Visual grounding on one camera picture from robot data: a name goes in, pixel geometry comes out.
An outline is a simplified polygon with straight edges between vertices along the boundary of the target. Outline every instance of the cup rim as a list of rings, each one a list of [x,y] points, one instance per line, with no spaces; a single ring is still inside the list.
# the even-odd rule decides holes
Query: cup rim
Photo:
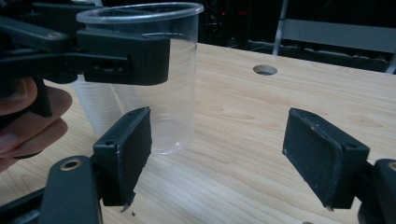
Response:
[[[185,9],[160,12],[150,15],[133,15],[133,16],[106,16],[98,17],[98,13],[111,11],[123,8],[139,8],[139,7],[162,7],[162,6],[185,6]],[[79,12],[76,16],[77,21],[88,24],[114,24],[114,23],[138,23],[148,21],[167,21],[183,17],[196,15],[204,11],[204,6],[197,3],[188,2],[166,2],[166,3],[151,3],[151,4],[136,4],[121,7],[101,7],[98,9],[87,10]]]

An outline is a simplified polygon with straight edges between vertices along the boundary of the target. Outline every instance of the plastic cup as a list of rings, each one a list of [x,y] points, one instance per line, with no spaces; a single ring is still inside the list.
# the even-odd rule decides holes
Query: plastic cup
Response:
[[[170,39],[166,82],[154,86],[113,84],[122,113],[143,106],[151,108],[154,153],[181,150],[192,139],[198,14],[203,10],[202,5],[194,3],[158,3],[100,8],[77,15],[87,29]]]
[[[102,137],[122,116],[110,84],[86,82],[78,76],[72,84],[97,137]]]

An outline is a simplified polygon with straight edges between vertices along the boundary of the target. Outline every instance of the table surface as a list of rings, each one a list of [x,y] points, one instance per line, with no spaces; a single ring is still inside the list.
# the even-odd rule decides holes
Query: table surface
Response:
[[[253,67],[271,65],[272,76]],[[97,140],[70,85],[68,133],[0,174],[0,204],[46,184],[53,163],[92,154]],[[370,147],[369,162],[396,159],[396,76],[237,49],[198,45],[195,134],[171,155],[151,155],[125,213],[105,223],[358,223],[360,206],[329,212],[282,155],[291,107],[316,113]]]

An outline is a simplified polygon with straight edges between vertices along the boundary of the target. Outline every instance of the human hand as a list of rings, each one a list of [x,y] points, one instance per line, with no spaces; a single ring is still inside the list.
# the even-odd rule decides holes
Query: human hand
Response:
[[[35,100],[37,88],[31,78],[18,79],[16,84],[17,92],[0,98],[0,116],[21,111]],[[67,124],[61,115],[72,104],[72,97],[52,87],[47,87],[47,92],[52,109],[50,118],[27,112],[0,130],[0,173],[17,161],[15,157],[41,152],[66,133]]]

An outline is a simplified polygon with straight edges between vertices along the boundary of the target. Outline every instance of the hole in table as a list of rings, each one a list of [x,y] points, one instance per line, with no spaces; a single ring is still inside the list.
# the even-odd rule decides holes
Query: hole in table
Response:
[[[277,69],[268,64],[259,64],[253,67],[253,71],[259,75],[271,76],[277,73]]]

